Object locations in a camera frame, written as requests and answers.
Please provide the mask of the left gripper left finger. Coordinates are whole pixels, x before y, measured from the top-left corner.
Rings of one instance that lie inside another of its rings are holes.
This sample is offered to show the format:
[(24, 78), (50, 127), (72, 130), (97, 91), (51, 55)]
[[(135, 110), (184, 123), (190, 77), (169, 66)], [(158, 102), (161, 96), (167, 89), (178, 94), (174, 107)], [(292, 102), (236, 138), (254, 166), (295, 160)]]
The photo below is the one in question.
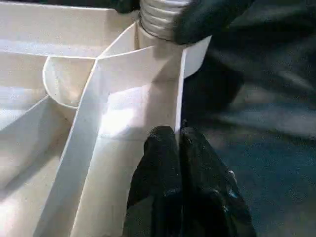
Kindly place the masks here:
[(143, 149), (130, 183), (123, 236), (180, 237), (182, 176), (172, 128), (153, 128)]

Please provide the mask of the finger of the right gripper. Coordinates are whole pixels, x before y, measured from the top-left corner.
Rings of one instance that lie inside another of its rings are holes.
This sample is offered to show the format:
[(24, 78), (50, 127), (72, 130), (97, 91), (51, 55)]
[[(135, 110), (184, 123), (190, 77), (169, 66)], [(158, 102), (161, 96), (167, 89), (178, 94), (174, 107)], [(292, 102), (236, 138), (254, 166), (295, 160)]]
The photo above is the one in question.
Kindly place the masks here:
[(140, 9), (140, 0), (116, 0), (115, 10), (126, 14)]
[(245, 0), (194, 0), (175, 19), (173, 41), (196, 43), (222, 31), (246, 10)]

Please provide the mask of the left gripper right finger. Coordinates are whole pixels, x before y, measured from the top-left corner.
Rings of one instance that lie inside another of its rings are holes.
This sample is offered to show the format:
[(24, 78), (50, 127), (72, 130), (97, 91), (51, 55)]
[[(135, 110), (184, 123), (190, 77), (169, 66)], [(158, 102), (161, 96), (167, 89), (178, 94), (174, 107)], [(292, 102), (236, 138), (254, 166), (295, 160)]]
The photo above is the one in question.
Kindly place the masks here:
[(191, 237), (257, 235), (234, 173), (193, 127), (181, 128), (180, 162), (185, 220)]

